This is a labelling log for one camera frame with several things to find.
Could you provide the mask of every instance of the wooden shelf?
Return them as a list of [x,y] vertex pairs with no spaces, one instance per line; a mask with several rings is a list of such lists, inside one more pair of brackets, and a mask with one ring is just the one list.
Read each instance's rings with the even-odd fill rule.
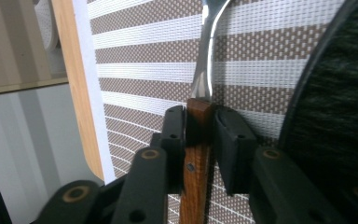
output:
[[0,93],[11,92],[11,91],[24,91],[34,88],[54,86],[54,85],[65,84],[65,83],[68,83],[68,77],[58,77],[58,78],[53,78],[44,81],[0,86]]

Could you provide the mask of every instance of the black brush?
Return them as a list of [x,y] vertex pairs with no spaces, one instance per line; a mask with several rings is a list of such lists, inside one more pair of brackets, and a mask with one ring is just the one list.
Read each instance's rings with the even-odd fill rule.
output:
[[289,105],[279,148],[341,212],[356,210],[342,198],[358,199],[358,1],[342,6],[313,51]]

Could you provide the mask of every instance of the screw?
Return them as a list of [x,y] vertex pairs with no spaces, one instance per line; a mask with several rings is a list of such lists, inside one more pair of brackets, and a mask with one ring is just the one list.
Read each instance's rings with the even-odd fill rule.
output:
[[186,167],[187,167],[187,170],[189,171],[189,172],[194,172],[195,170],[196,170],[196,168],[194,167],[194,165],[193,165],[193,163],[188,163],[187,165],[186,165]]

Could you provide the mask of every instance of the white wall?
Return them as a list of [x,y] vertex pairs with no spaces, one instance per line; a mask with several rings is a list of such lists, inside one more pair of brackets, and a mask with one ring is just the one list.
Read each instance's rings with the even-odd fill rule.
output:
[[51,79],[34,4],[0,0],[0,86]]
[[34,221],[48,198],[89,169],[68,85],[0,95],[0,190],[13,223]]

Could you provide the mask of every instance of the knife handle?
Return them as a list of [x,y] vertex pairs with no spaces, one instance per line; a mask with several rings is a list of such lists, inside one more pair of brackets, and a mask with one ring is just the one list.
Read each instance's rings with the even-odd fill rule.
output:
[[184,191],[181,196],[180,223],[202,224],[204,220],[208,170],[213,129],[211,103],[187,101]]

